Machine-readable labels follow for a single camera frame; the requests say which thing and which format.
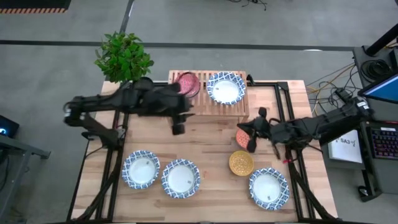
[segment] blue patterned bowl rim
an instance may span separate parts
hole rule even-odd
[[[235,100],[224,102],[224,101],[217,100],[214,97],[214,94],[213,94],[214,85],[216,83],[218,83],[219,81],[222,81],[222,80],[230,80],[230,81],[234,82],[238,86],[239,94],[238,94],[238,97]],[[243,99],[244,90],[246,89],[246,85],[244,84],[244,80],[239,75],[237,75],[237,74],[235,74],[233,72],[218,72],[216,74],[213,74],[209,78],[209,80],[207,81],[207,84],[206,84],[206,89],[207,89],[207,92],[208,92],[210,98],[213,99],[214,101],[216,101],[217,103],[222,103],[222,104],[226,104],[226,105],[233,105],[233,104],[235,104],[235,103],[237,103],[237,102],[239,102],[239,101],[241,101]]]
[[[280,194],[275,201],[263,202],[260,199],[258,199],[256,197],[256,195],[254,194],[253,184],[254,184],[254,181],[257,179],[257,177],[259,177],[260,175],[271,175],[278,180],[279,187],[280,187]],[[279,171],[277,171],[271,167],[258,169],[253,172],[253,174],[250,176],[250,179],[249,179],[249,191],[250,191],[250,196],[251,196],[251,198],[253,198],[254,202],[258,206],[260,206],[261,208],[264,208],[266,210],[279,210],[288,201],[289,195],[290,195],[289,185],[287,184],[285,177]]]
[[[170,171],[177,166],[187,166],[189,167],[193,173],[194,173],[194,183],[191,189],[189,189],[186,192],[175,192],[172,190],[169,186],[169,174]],[[192,162],[187,159],[176,159],[172,161],[171,163],[167,164],[165,169],[163,170],[163,176],[162,176],[162,186],[164,191],[166,192],[167,195],[169,195],[172,198],[187,198],[191,197],[195,192],[199,189],[200,185],[200,174],[199,174],[199,169],[198,167]]]
[[[142,157],[146,157],[146,158],[152,160],[154,162],[154,164],[155,164],[156,171],[155,171],[154,177],[148,183],[138,184],[138,183],[134,182],[130,178],[129,168],[130,168],[131,164],[136,159],[139,159],[139,158],[142,158]],[[135,152],[131,153],[126,158],[126,160],[124,161],[123,170],[122,170],[122,179],[132,189],[146,189],[146,188],[148,188],[149,186],[151,186],[155,182],[157,176],[159,175],[159,169],[160,169],[159,159],[157,158],[157,156],[153,152],[145,151],[145,150],[138,150],[138,151],[135,151]]]

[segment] blue and white bowl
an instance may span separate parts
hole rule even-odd
[[[159,175],[160,162],[153,152],[139,150],[124,161],[122,179],[132,189],[146,189]]]
[[[289,186],[285,177],[274,168],[254,171],[249,179],[250,196],[266,210],[278,210],[289,199]]]
[[[209,78],[206,88],[210,98],[217,103],[233,105],[243,99],[246,86],[239,75],[219,72]]]
[[[199,169],[186,159],[177,159],[163,170],[162,186],[172,198],[191,197],[200,185]]]

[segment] concrete floor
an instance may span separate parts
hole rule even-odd
[[[371,44],[398,22],[394,0],[267,2],[264,12],[261,5],[241,7],[244,1],[136,0],[127,32],[144,42],[357,46]],[[66,14],[0,15],[0,39],[99,41],[102,34],[119,30],[126,6],[127,0],[72,0]],[[21,141],[52,151],[47,161],[32,160],[19,189],[16,208],[28,223],[66,218],[87,141],[80,129],[63,124],[62,105],[76,95],[99,93],[104,76],[93,64],[94,49],[0,45],[0,114],[21,124]],[[154,80],[166,80],[170,69],[205,69],[245,70],[258,80],[310,83],[353,61],[351,52],[147,51],[155,61],[150,75]],[[346,79],[335,83],[342,86]],[[357,77],[354,82],[360,86]],[[356,194],[356,186],[362,184],[359,172],[327,170],[340,218],[398,220],[398,195],[362,203]]]

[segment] black metal frame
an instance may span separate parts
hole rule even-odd
[[[280,94],[280,91],[282,90],[285,94],[285,99],[286,99],[286,106],[289,114],[289,119],[294,119],[294,111],[293,111],[293,105],[292,101],[290,98],[290,91],[289,91],[289,86],[287,82],[254,82],[252,78],[249,76],[248,78],[247,85],[250,86],[251,88],[257,87],[257,86],[268,86],[268,87],[273,87],[275,90],[275,96],[276,96],[276,102],[278,106],[278,112],[280,116],[281,121],[286,121],[285,115],[284,115],[284,107],[282,103],[282,97]],[[165,86],[167,85],[167,82],[155,82],[155,86]],[[113,129],[117,129],[118,126],[118,121],[119,121],[119,116],[120,112],[115,111],[114,114],[114,119],[113,119]],[[124,129],[127,130],[128,128],[128,121],[129,121],[129,115],[124,114],[124,119],[122,126]],[[70,204],[70,209],[69,213],[67,216],[66,222],[62,223],[75,223],[75,224],[89,224],[89,223],[111,223],[113,221],[113,214],[114,214],[114,207],[116,203],[116,196],[117,196],[117,191],[118,191],[118,181],[119,181],[119,174],[122,166],[122,156],[123,156],[123,146],[124,146],[124,141],[125,139],[123,138],[121,141],[121,147],[118,149],[108,149],[108,153],[106,155],[106,160],[105,160],[105,167],[104,167],[104,173],[103,173],[103,178],[101,182],[101,189],[98,192],[97,196],[95,197],[93,203],[87,208],[85,212],[85,216],[80,217],[80,219],[77,220],[72,220],[72,211],[73,207],[75,205],[75,199],[76,199],[76,194],[78,191],[78,186],[80,183],[80,177],[81,177],[81,172],[83,170],[84,162],[83,160],[81,168],[80,168],[80,173],[79,173],[79,179],[78,182],[76,183],[75,187],[75,193],[73,195],[72,202]],[[111,174],[110,172],[110,163],[112,160],[113,156],[113,151],[117,150],[117,158],[116,158],[116,163],[114,166],[114,169]],[[291,157],[292,149],[289,148],[289,146],[286,146],[286,156]],[[323,209],[323,207],[320,205],[318,200],[315,198],[315,196],[311,193],[309,188],[303,189],[305,192],[305,200],[308,208],[308,215],[309,218],[305,218],[303,216],[303,209],[302,209],[302,203],[300,200],[300,194],[299,194],[299,188],[298,188],[298,183],[299,185],[306,185],[308,186],[308,178],[307,178],[307,171],[305,170],[305,164],[304,160],[302,157],[297,160],[298,166],[299,166],[299,171],[300,173],[296,170],[295,165],[293,163],[289,163],[289,173],[290,173],[290,178],[291,178],[291,183],[292,183],[292,193],[294,197],[294,203],[295,203],[295,208],[296,208],[296,213],[297,213],[297,219],[298,223],[346,223],[346,224],[351,224],[355,222],[343,222],[339,219],[334,219],[332,216],[327,214],[326,210]],[[112,186],[111,189],[111,196],[110,196],[110,202],[109,202],[109,208],[108,212],[106,214],[106,218],[103,218],[103,205],[104,205],[104,196],[105,193],[109,190],[109,188]],[[316,205],[318,208],[321,207],[322,212],[320,212],[320,216],[323,218],[322,220],[316,219],[315,218],[315,211],[314,211],[314,205]],[[96,209],[96,214],[95,218],[91,219],[93,215],[94,210]]]

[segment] green leaves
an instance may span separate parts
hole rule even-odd
[[[148,67],[153,66],[154,61],[150,55],[144,52],[142,42],[134,34],[105,34],[106,42],[102,42],[101,50],[95,50],[99,66],[104,75],[111,82],[123,82],[126,80],[138,80],[143,75],[150,73]]]

